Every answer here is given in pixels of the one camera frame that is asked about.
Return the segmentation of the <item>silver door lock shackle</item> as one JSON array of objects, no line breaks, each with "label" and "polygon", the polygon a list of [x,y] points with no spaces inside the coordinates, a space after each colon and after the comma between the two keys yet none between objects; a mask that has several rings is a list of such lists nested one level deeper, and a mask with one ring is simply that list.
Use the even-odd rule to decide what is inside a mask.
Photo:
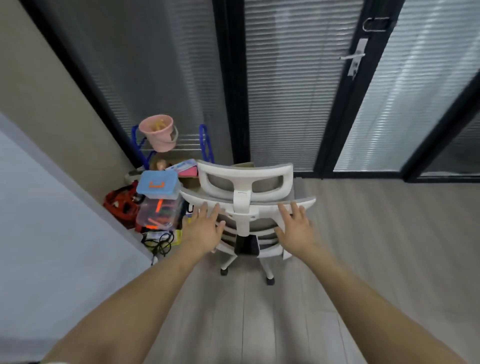
[{"label": "silver door lock shackle", "polygon": [[363,21],[362,30],[365,33],[385,33],[391,23],[390,17],[369,17]]}]

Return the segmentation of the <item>person's left forearm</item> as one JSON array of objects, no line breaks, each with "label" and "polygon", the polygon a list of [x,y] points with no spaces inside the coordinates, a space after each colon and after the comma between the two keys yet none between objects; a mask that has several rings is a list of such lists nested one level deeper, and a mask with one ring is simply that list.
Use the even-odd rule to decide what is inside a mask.
[{"label": "person's left forearm", "polygon": [[89,312],[40,364],[142,364],[183,284],[215,246],[183,242]]}]

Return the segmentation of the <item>black framed glass door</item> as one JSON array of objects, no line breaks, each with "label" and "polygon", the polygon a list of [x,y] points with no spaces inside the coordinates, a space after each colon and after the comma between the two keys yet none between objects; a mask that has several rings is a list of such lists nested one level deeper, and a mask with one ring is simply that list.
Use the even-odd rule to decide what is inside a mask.
[{"label": "black framed glass door", "polygon": [[[365,33],[369,17],[390,17]],[[365,0],[352,39],[368,38],[354,79],[346,61],[322,179],[412,182],[469,121],[480,96],[480,0]]]}]

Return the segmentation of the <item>person's right forearm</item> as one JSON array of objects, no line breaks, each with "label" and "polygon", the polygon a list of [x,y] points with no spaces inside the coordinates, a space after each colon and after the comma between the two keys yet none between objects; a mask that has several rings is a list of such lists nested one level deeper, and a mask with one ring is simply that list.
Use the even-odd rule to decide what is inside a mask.
[{"label": "person's right forearm", "polygon": [[368,364],[467,364],[320,244],[295,241],[286,249],[321,283]]}]

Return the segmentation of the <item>white window blinds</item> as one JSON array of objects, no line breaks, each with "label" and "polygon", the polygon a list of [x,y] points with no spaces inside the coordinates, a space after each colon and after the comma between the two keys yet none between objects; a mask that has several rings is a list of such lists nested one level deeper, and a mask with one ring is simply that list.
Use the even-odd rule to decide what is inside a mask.
[{"label": "white window blinds", "polygon": [[256,167],[312,172],[364,0],[245,0]]}]

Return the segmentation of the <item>red and black bag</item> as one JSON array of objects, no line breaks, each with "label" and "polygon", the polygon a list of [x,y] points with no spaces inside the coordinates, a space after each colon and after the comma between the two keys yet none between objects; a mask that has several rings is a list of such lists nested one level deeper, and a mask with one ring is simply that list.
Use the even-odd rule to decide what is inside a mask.
[{"label": "red and black bag", "polygon": [[143,194],[137,193],[139,181],[109,192],[103,200],[103,207],[127,229],[134,229],[141,204],[145,200]]}]

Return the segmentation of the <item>pink plastic bucket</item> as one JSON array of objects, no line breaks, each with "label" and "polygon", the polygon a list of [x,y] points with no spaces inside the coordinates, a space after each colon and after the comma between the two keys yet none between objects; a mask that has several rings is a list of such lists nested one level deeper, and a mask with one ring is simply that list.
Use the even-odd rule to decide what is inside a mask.
[{"label": "pink plastic bucket", "polygon": [[171,116],[158,114],[139,123],[139,130],[155,152],[166,153],[177,145],[179,132]]}]

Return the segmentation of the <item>blue framed drying rack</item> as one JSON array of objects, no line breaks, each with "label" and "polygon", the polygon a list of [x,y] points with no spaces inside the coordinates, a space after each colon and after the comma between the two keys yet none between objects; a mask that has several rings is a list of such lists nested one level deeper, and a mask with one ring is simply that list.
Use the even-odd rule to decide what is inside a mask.
[{"label": "blue framed drying rack", "polygon": [[[199,126],[198,134],[185,134],[179,137],[179,133],[174,127],[177,139],[174,141],[176,145],[169,150],[169,152],[180,151],[180,152],[201,152],[201,158],[203,161],[214,163],[214,154],[211,145],[210,136],[208,133],[207,125],[201,123]],[[144,145],[147,142],[147,137],[141,137],[141,140],[137,137],[137,132],[139,131],[139,125],[134,125],[130,129],[130,140],[133,145],[133,148],[139,154],[139,159],[141,161],[141,167],[144,170],[150,169],[150,162],[153,160],[153,157],[158,154],[153,147],[144,148]]]}]

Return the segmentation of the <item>white mesh office chair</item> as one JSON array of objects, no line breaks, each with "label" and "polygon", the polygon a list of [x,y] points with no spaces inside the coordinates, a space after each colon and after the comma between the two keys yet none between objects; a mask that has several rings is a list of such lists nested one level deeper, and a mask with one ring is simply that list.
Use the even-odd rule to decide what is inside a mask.
[{"label": "white mesh office chair", "polygon": [[269,286],[275,284],[268,258],[289,259],[292,254],[279,243],[275,227],[285,230],[278,205],[291,213],[291,203],[308,210],[316,197],[308,196],[294,178],[293,164],[254,167],[252,163],[221,166],[205,161],[197,164],[200,187],[182,187],[180,194],[193,208],[219,206],[216,224],[225,221],[216,250],[229,255],[220,268],[226,276],[229,266],[240,256],[257,258]]}]

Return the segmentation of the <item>person's right hand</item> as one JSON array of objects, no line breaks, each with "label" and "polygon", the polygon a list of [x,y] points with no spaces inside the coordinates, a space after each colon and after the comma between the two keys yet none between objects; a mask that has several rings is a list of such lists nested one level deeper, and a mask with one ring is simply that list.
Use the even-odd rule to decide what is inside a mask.
[{"label": "person's right hand", "polygon": [[299,207],[301,208],[301,221],[293,220],[291,212],[288,212],[285,205],[278,203],[277,207],[284,223],[284,228],[281,229],[286,233],[286,241],[279,241],[280,245],[293,256],[304,260],[317,246],[315,232],[310,225],[305,207]]}]

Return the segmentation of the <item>clear storage box blue lid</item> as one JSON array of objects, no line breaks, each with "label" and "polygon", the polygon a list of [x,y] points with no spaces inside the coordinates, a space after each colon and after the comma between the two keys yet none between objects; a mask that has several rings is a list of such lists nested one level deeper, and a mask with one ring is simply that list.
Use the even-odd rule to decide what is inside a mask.
[{"label": "clear storage box blue lid", "polygon": [[143,197],[136,229],[174,230],[182,206],[181,186],[174,170],[144,171],[136,186],[136,193]]}]

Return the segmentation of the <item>person's left hand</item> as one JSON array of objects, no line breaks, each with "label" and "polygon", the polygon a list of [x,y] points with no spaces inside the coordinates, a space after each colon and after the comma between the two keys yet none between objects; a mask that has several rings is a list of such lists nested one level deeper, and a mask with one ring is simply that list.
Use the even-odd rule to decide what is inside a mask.
[{"label": "person's left hand", "polygon": [[185,218],[182,223],[181,245],[204,255],[208,252],[214,252],[222,238],[222,236],[216,235],[216,222],[220,212],[220,204],[216,203],[212,209],[208,207],[208,220],[206,222],[197,222],[199,207],[194,206],[191,218],[189,220]]}]

